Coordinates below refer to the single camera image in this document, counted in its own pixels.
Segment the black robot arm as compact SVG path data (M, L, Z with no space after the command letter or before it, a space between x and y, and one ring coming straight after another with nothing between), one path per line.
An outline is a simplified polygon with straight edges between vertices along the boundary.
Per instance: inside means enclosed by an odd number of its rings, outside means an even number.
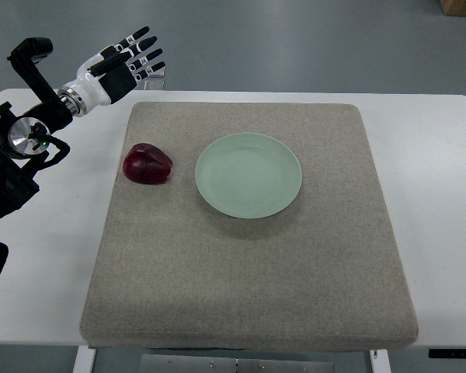
M0 218L19 210L38 191L34 176L58 164L70 152L53 133L72 122L73 114L37 69L53 51L45 37L26 38L7 60L40 103L16 116L12 104L0 105Z

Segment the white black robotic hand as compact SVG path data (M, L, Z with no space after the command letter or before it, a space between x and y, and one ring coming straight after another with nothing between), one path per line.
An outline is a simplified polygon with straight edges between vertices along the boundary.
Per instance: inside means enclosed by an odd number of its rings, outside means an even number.
M78 68L73 81L57 91L73 116L83 117L97 106L114 104L138 84L164 71L165 62L157 60L162 49L154 48L157 37L148 37L149 31L144 26L105 47Z

